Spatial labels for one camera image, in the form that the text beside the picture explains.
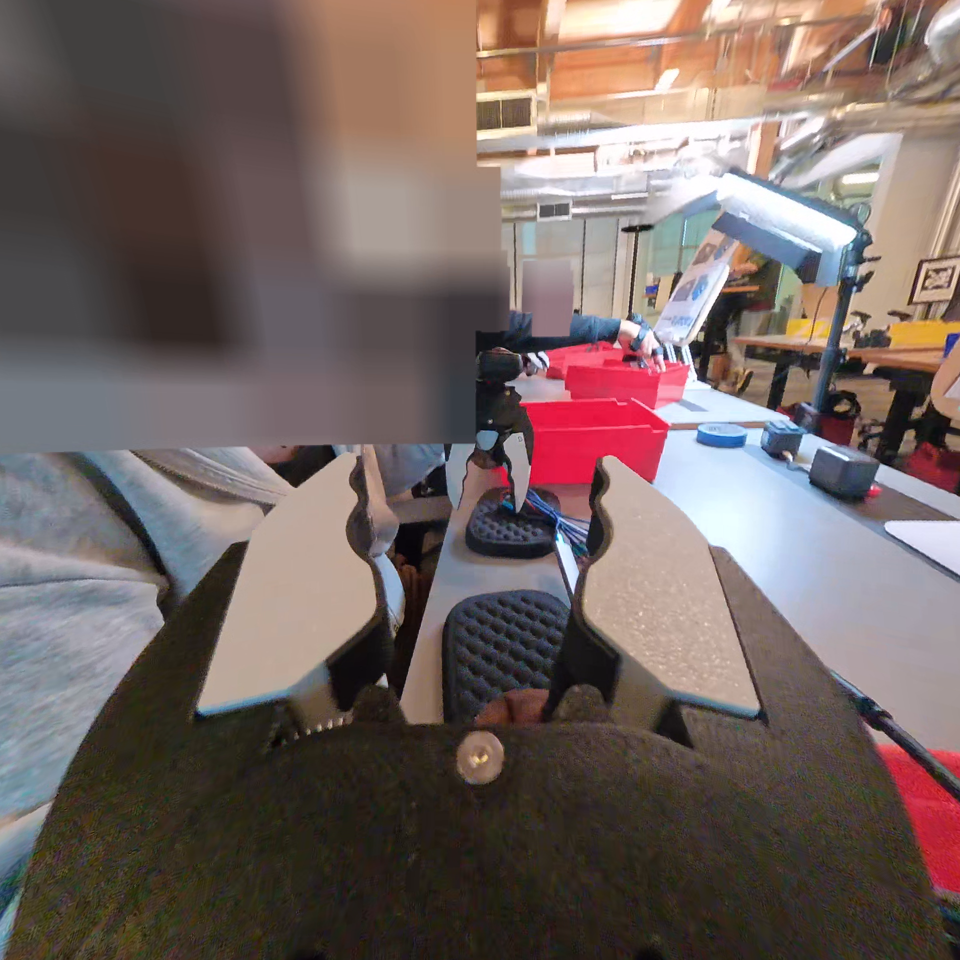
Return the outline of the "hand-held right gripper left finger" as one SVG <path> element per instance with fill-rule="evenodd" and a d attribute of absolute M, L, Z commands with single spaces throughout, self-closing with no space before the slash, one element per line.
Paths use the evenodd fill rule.
<path fill-rule="evenodd" d="M 336 457 L 284 497 L 246 543 L 197 714 L 280 705 L 305 733 L 349 723 L 393 656 L 396 531 L 373 451 Z"/>

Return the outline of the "ceiling air vent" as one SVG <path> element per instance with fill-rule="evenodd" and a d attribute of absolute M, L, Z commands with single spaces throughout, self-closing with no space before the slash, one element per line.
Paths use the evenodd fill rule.
<path fill-rule="evenodd" d="M 479 141 L 534 134 L 538 128 L 535 89 L 483 92 L 476 95 Z"/>

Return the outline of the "wooden work table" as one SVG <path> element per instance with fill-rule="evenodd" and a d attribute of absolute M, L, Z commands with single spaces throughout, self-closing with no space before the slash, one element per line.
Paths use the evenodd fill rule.
<path fill-rule="evenodd" d="M 760 336 L 736 337 L 734 342 L 747 353 L 758 358 L 769 354 L 785 354 L 789 357 L 819 356 L 826 353 L 825 340 L 806 340 L 801 337 Z M 839 362 L 857 363 L 864 368 L 888 368 L 935 375 L 944 363 L 943 349 L 931 345 L 892 345 L 887 347 L 857 347 L 848 344 L 839 346 Z"/>

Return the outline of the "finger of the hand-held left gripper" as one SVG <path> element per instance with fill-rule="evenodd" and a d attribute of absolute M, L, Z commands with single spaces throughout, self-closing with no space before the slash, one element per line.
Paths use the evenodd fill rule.
<path fill-rule="evenodd" d="M 530 488 L 535 449 L 533 431 L 499 431 L 493 443 L 493 462 L 505 471 L 511 509 L 520 512 Z"/>
<path fill-rule="evenodd" d="M 461 508 L 470 467 L 476 457 L 485 462 L 487 450 L 476 444 L 454 443 L 447 453 L 447 494 L 453 512 Z"/>

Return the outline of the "red plastic bin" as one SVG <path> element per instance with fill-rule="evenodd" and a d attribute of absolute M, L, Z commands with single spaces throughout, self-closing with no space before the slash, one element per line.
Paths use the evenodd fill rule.
<path fill-rule="evenodd" d="M 565 346 L 546 351 L 548 366 L 545 377 L 566 380 L 570 367 L 603 367 L 607 362 L 620 362 L 621 347 L 607 342 Z"/>
<path fill-rule="evenodd" d="M 668 363 L 664 371 L 657 371 L 612 359 L 570 364 L 563 381 L 573 401 L 638 401 L 659 410 L 683 398 L 689 378 L 690 367 L 682 363 Z"/>
<path fill-rule="evenodd" d="M 531 484 L 584 485 L 598 459 L 612 456 L 655 481 L 668 424 L 635 399 L 523 402 L 534 428 Z"/>

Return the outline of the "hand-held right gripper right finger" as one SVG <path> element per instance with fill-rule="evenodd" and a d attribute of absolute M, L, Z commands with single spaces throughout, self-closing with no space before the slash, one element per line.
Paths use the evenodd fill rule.
<path fill-rule="evenodd" d="M 592 699 L 652 733 L 684 709 L 762 720 L 762 701 L 712 546 L 676 504 L 613 455 L 596 462 L 587 557 L 544 709 L 566 722 Z"/>

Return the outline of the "white board stand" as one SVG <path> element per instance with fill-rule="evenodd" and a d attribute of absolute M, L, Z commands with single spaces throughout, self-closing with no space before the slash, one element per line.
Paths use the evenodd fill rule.
<path fill-rule="evenodd" d="M 932 564 L 959 577 L 959 520 L 893 520 L 884 531 Z"/>

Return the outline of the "large grey power adapter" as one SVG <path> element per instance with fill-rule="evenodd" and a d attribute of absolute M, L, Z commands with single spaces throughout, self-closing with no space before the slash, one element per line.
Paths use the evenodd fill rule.
<path fill-rule="evenodd" d="M 870 498 L 881 463 L 851 448 L 823 445 L 809 464 L 811 486 L 839 500 L 862 502 Z"/>

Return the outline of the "white board with blue pictures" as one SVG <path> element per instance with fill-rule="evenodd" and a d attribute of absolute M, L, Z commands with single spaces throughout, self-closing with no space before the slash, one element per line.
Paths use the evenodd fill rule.
<path fill-rule="evenodd" d="M 727 283 L 738 246 L 716 228 L 705 235 L 654 326 L 664 348 L 679 349 L 694 339 Z"/>

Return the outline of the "black desk mat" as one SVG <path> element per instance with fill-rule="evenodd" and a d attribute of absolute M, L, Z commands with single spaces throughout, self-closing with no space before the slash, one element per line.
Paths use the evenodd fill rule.
<path fill-rule="evenodd" d="M 881 524 L 887 522 L 952 522 L 955 518 L 914 497 L 887 486 L 871 492 L 863 508 L 866 516 Z"/>

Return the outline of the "rectangular led light panel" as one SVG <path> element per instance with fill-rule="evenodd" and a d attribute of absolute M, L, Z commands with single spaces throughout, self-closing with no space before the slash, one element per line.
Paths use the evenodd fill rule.
<path fill-rule="evenodd" d="M 857 280 L 872 239 L 858 217 L 738 169 L 717 183 L 714 229 L 790 269 L 806 284 Z"/>

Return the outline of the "person's grey hoodie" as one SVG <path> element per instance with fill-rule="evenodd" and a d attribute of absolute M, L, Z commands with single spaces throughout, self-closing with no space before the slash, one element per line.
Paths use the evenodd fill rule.
<path fill-rule="evenodd" d="M 294 492 L 248 447 L 2 455 L 2 822 L 48 804 L 103 704 Z"/>

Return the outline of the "framed black-and-white tag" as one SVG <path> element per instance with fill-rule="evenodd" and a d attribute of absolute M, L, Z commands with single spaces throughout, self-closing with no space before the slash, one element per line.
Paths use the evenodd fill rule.
<path fill-rule="evenodd" d="M 947 304 L 954 297 L 958 283 L 958 253 L 921 259 L 918 261 L 907 305 Z"/>

